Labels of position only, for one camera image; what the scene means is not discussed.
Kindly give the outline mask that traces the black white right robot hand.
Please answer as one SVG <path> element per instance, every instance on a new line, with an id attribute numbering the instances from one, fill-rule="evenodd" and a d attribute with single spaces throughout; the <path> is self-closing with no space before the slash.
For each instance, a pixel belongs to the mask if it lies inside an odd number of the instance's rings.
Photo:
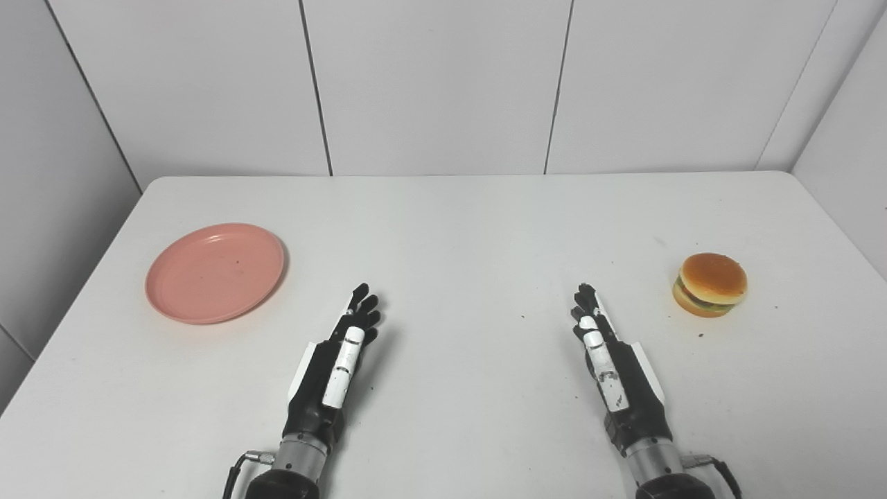
<path id="1" fill-rule="evenodd" d="M 672 441 L 665 398 L 640 343 L 618 338 L 601 297 L 583 282 L 574 294 L 573 333 L 585 349 L 587 369 L 595 379 L 607 414 L 604 425 L 611 444 L 627 457 L 641 441 Z"/>

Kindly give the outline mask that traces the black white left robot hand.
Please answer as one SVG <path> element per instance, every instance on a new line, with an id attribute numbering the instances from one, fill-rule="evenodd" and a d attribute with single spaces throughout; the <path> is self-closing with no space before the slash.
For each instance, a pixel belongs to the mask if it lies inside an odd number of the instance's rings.
<path id="1" fill-rule="evenodd" d="M 365 349 L 378 337 L 379 297 L 363 282 L 352 291 L 329 338 L 308 345 L 297 370 L 282 436 L 302 435 L 332 448 L 344 432 L 344 405 Z"/>

